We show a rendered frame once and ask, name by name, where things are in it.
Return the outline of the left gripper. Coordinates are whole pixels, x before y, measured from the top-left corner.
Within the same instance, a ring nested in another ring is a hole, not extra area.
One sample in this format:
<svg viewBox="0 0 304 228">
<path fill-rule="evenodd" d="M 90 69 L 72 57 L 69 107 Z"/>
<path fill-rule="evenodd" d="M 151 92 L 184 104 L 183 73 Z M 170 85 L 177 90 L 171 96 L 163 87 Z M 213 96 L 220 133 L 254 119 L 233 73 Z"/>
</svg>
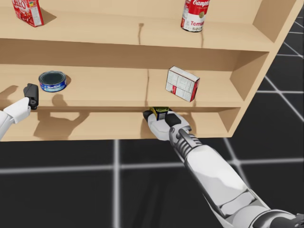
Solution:
<svg viewBox="0 0 304 228">
<path fill-rule="evenodd" d="M 31 110 L 36 110 L 39 104 L 38 86 L 28 83 L 23 89 L 24 98 L 14 102 L 0 111 L 0 141 L 12 124 L 29 117 Z"/>
</svg>

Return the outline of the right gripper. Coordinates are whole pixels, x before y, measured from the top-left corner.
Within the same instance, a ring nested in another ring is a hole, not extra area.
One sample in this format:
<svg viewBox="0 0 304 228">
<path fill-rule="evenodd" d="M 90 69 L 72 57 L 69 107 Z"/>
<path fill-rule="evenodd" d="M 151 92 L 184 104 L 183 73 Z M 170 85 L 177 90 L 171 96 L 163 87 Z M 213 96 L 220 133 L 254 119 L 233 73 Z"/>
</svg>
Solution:
<svg viewBox="0 0 304 228">
<path fill-rule="evenodd" d="M 146 110 L 142 114 L 151 132 L 161 141 L 177 141 L 180 129 L 186 133 L 191 131 L 186 119 L 174 111 L 169 111 L 164 119 L 158 121 L 151 110 Z"/>
</svg>

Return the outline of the green and blue rectangular can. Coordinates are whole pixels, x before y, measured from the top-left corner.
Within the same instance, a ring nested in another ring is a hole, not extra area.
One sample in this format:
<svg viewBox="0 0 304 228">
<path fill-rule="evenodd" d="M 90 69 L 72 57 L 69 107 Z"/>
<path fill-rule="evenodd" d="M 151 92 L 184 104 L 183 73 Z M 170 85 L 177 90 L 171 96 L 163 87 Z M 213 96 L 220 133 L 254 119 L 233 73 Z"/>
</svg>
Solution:
<svg viewBox="0 0 304 228">
<path fill-rule="evenodd" d="M 166 114 L 170 111 L 171 109 L 169 107 L 151 107 L 150 111 L 153 112 L 153 114 L 156 117 L 156 120 L 162 120 L 165 118 Z"/>
</svg>

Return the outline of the blue flat can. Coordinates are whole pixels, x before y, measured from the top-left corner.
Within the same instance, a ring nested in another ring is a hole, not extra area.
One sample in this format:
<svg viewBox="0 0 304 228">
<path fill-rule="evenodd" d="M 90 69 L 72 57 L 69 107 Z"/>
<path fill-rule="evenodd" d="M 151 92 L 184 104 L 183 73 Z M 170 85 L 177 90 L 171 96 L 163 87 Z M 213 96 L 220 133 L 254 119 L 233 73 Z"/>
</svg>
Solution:
<svg viewBox="0 0 304 228">
<path fill-rule="evenodd" d="M 38 77 L 41 89 L 51 93 L 65 89 L 67 86 L 66 79 L 66 75 L 61 71 L 47 71 Z"/>
</svg>

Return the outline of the red and white can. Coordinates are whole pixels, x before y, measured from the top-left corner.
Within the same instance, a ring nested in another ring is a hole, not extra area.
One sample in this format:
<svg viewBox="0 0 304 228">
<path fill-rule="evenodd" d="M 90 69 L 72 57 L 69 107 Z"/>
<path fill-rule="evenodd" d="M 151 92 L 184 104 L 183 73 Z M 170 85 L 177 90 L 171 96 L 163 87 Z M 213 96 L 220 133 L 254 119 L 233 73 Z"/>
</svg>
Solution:
<svg viewBox="0 0 304 228">
<path fill-rule="evenodd" d="M 190 32 L 201 32 L 209 2 L 210 0 L 185 0 L 181 28 Z"/>
</svg>

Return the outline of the dark red and white carton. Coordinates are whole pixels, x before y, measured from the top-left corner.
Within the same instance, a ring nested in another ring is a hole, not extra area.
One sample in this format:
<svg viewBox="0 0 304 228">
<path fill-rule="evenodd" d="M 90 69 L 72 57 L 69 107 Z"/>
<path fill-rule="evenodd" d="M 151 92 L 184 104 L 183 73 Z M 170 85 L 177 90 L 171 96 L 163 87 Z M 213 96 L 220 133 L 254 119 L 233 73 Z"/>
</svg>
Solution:
<svg viewBox="0 0 304 228">
<path fill-rule="evenodd" d="M 199 86 L 200 78 L 176 66 L 168 70 L 166 90 L 185 101 L 192 102 Z"/>
</svg>

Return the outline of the pale wooden shelf unit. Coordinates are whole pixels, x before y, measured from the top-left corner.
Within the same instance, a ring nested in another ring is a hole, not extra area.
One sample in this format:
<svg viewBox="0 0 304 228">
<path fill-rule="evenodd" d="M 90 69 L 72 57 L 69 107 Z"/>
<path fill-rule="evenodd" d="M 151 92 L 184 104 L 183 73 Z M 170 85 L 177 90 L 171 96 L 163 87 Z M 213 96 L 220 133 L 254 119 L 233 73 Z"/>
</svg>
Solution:
<svg viewBox="0 0 304 228">
<path fill-rule="evenodd" d="M 211 0 L 201 32 L 180 27 L 185 0 L 39 0 L 32 27 L 0 0 L 0 110 L 50 70 L 67 87 L 4 141 L 147 139 L 151 106 L 180 113 L 199 138 L 231 137 L 304 0 Z M 176 66 L 200 78 L 192 102 L 166 90 Z"/>
</svg>

